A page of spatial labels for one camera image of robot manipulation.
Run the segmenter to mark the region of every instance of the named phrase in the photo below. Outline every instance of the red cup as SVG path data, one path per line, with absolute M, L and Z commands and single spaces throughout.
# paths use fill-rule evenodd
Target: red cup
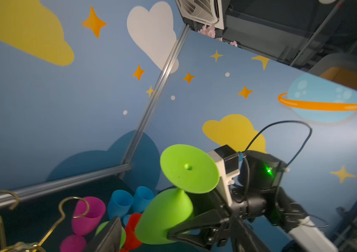
M 106 207 L 101 199 L 96 197 L 84 198 L 90 206 L 89 212 L 80 218 L 72 218 L 72 230 L 77 235 L 87 235 L 92 232 L 100 223 L 101 218 L 105 214 Z M 79 216 L 85 213 L 87 205 L 79 200 L 76 204 L 74 216 Z
M 59 246 L 60 252 L 81 252 L 86 247 L 86 240 L 80 235 L 66 237 Z
M 135 213 L 132 214 L 128 220 L 127 225 L 125 226 L 126 240 L 124 243 L 124 247 L 128 250 L 134 250 L 142 245 L 142 242 L 136 238 L 135 235 L 135 227 L 139 222 L 142 214 Z

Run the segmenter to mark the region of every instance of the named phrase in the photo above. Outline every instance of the yellow star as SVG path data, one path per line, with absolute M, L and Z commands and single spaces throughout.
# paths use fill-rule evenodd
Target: yellow star
M 262 68 L 265 70 L 265 68 L 267 67 L 268 61 L 270 60 L 269 58 L 266 57 L 262 57 L 262 56 L 256 56 L 254 58 L 252 58 L 252 60 L 259 60 L 262 62 Z
M 140 81 L 141 80 L 141 76 L 142 74 L 144 73 L 145 71 L 143 71 L 141 69 L 141 67 L 138 65 L 138 69 L 135 71 L 134 74 L 132 74 L 132 76 L 135 76 L 136 78 L 138 78 L 138 80 Z
M 247 99 L 247 97 L 248 97 L 249 94 L 251 94 L 251 93 L 252 93 L 251 90 L 248 90 L 246 87 L 243 87 L 243 90 L 242 90 L 240 93 L 238 93 L 238 95 L 244 96 L 244 98 Z
M 190 73 L 187 73 L 187 76 L 182 79 L 183 81 L 188 81 L 188 83 L 191 83 L 191 80 L 194 78 L 195 76 L 192 76 Z
M 148 91 L 146 91 L 146 93 L 148 93 L 149 94 L 149 97 L 151 97 L 151 94 L 153 93 L 153 89 L 152 89 L 152 86 L 151 86 L 151 88 L 149 88 L 149 90 Z
M 106 26 L 107 23 L 103 22 L 100 18 L 97 17 L 95 10 L 93 7 L 90 7 L 90 15 L 89 18 L 86 19 L 82 25 L 86 28 L 89 28 L 93 31 L 97 38 L 100 36 L 100 29 L 103 26 Z
M 217 62 L 217 58 L 219 58 L 219 57 L 221 57 L 221 56 L 223 56 L 223 55 L 217 53 L 217 50 L 216 50 L 216 53 L 215 53 L 214 55 L 212 55 L 211 57 L 212 57 L 212 58 L 215 58 L 215 62 Z
M 346 178 L 356 178 L 356 175 L 352 175 L 350 173 L 347 173 L 347 171 L 345 170 L 345 165 L 342 166 L 340 171 L 332 171 L 330 172 L 331 174 L 335 174 L 339 177 L 339 181 L 342 183 L 344 183 L 344 180 Z

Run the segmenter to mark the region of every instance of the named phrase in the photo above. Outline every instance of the white dot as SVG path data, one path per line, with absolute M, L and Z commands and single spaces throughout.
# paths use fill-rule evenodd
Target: white dot
M 347 90 L 344 92 L 344 94 L 342 95 L 345 99 L 349 99 L 352 96 L 352 92 L 350 90 Z
M 299 82 L 299 84 L 297 85 L 297 89 L 301 90 L 307 87 L 307 81 L 301 81 Z

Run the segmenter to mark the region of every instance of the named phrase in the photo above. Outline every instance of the yellow cloud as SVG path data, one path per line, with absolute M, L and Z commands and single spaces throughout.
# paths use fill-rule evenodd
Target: yellow cloud
M 218 121 L 207 121 L 202 126 L 204 134 L 215 143 L 223 146 L 229 145 L 235 151 L 244 151 L 258 131 L 245 116 L 231 114 Z M 263 135 L 250 146 L 249 150 L 266 153 L 265 138 Z
M 0 0 L 0 41 L 59 66 L 75 58 L 60 21 L 39 0 Z

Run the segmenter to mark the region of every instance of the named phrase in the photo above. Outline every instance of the ceiling air conditioner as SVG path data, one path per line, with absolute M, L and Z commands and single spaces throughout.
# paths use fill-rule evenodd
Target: ceiling air conditioner
M 176 0 L 183 17 L 224 29 L 222 0 Z

